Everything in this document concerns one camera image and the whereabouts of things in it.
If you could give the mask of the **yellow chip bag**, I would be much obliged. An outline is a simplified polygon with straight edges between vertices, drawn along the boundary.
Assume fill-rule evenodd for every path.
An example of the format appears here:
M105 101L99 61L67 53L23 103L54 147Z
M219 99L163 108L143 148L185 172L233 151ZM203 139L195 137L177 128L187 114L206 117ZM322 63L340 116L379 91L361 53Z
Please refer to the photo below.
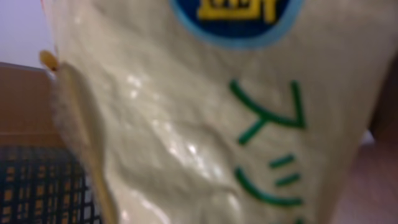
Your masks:
M106 223L329 223L396 0L56 0L40 58Z

